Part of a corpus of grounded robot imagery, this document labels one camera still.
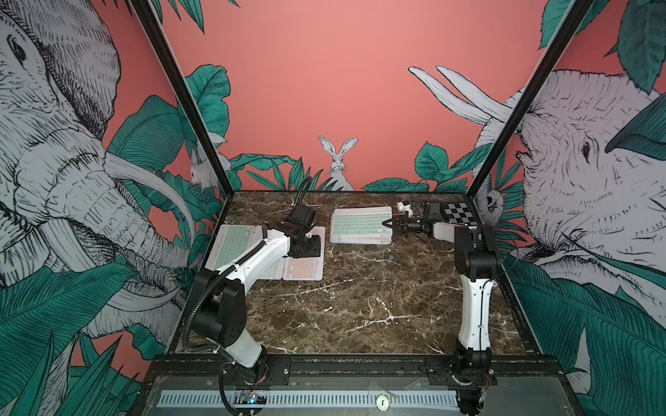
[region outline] elephant ear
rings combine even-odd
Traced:
[[[101,139],[121,69],[111,34],[91,2],[0,0],[0,11],[30,36],[81,123]]]

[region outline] pink wall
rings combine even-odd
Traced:
[[[444,108],[408,67],[431,75],[451,68],[504,102],[524,87],[542,50],[545,0],[228,1],[203,0],[205,33],[165,2],[163,28],[191,74],[205,64],[228,70],[228,158],[241,153],[303,157],[330,167],[318,135],[344,157],[354,189],[385,177],[418,181],[414,157],[425,141],[451,161],[481,130]],[[443,76],[436,78],[446,84]],[[240,173],[243,188],[262,186]]]

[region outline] black bracket plate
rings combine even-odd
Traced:
[[[479,387],[485,387],[488,380],[491,385],[497,384],[497,377],[489,373],[482,373],[480,370],[464,370],[463,376],[471,381],[472,384],[459,383],[451,372],[450,366],[442,358],[427,358],[426,366],[424,368],[428,374],[428,381],[430,385],[445,385],[450,390],[476,390]]]
[[[268,377],[261,383],[257,384],[256,387],[289,384],[291,360],[288,358],[269,356],[266,366],[268,366]],[[224,384],[244,386],[245,382],[238,376],[235,370],[232,370],[224,374]]]

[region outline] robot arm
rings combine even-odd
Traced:
[[[201,269],[185,307],[185,351],[223,349],[243,379],[249,383],[261,379],[266,373],[266,349],[245,329],[245,295],[277,259],[320,255],[320,237],[310,233],[314,215],[313,209],[297,204],[287,218],[263,225],[262,239],[233,262],[217,270]],[[193,347],[191,330],[213,343]]]

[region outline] marble tabletop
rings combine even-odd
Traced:
[[[237,192],[227,224],[255,225],[287,214],[293,192]],[[430,195],[461,202],[458,195]],[[324,278],[319,282],[260,280],[249,291],[247,330],[268,352],[445,353],[462,319],[462,283],[453,245],[424,235],[394,235],[386,246],[332,244],[335,208],[391,206],[409,194],[309,193],[304,203],[326,227]],[[419,203],[426,195],[415,195]],[[202,339],[192,334],[192,343]],[[499,288],[490,302],[493,354],[523,355],[511,310]],[[180,343],[176,352],[182,351]]]

